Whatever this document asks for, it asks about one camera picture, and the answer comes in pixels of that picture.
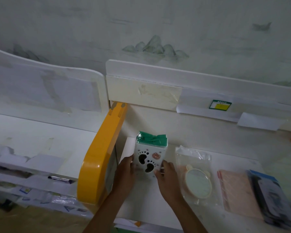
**black footprint cutout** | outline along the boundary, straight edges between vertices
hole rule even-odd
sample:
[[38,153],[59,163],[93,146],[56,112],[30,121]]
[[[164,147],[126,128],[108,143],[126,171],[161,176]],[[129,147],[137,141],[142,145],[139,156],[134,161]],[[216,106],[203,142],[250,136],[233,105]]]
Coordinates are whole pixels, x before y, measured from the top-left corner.
[[146,172],[151,172],[153,169],[154,169],[154,165],[151,164],[151,163],[148,163],[148,164],[147,164]]
[[146,155],[145,154],[141,154],[138,157],[138,160],[141,164],[145,164],[145,159],[146,159]]

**yellow label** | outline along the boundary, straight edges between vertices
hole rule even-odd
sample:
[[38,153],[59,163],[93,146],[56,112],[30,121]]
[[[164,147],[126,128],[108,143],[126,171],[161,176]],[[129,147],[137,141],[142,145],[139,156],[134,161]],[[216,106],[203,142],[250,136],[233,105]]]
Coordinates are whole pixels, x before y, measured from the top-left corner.
[[218,110],[227,110],[229,108],[230,105],[223,105],[223,104],[217,104],[215,109]]

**white desk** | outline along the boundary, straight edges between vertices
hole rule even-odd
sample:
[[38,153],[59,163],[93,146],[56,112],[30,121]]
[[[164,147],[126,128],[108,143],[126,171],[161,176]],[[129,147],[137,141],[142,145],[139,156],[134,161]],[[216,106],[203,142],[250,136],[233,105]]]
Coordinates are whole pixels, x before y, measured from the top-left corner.
[[[130,156],[134,152],[135,138],[128,137],[121,160]],[[174,162],[175,146],[169,144],[165,159]],[[212,175],[215,180],[218,192],[219,205],[199,207],[193,206],[192,209],[204,224],[209,233],[212,232],[287,232],[272,227],[263,221],[229,213],[224,210],[222,204],[220,182],[217,178],[217,171],[220,169],[234,172],[243,172],[253,169],[263,172],[263,168],[256,160],[241,158],[231,155],[224,155],[208,152],[212,156]],[[181,225],[175,214],[168,206],[159,192],[157,181],[137,180],[136,184],[122,205],[118,218],[141,221],[143,224],[137,228],[133,224],[124,226],[119,220],[117,227],[126,228],[139,232],[182,232]]]

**round mirror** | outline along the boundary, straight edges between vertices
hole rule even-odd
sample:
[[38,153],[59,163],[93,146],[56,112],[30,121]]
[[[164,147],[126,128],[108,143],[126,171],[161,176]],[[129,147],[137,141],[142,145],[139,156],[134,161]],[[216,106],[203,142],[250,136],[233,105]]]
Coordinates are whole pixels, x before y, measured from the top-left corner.
[[191,169],[186,173],[186,186],[197,198],[207,198],[212,191],[212,185],[209,178],[198,169]]

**plastic bag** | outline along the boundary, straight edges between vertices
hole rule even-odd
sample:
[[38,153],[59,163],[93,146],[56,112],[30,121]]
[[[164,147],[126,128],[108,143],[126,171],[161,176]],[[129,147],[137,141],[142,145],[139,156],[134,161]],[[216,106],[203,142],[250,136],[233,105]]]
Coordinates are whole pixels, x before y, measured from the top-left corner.
[[204,206],[218,204],[210,164],[211,155],[207,152],[176,147],[177,173],[187,203]]
[[154,170],[160,170],[168,146],[166,135],[154,136],[140,132],[136,138],[134,166],[138,178],[155,178]]

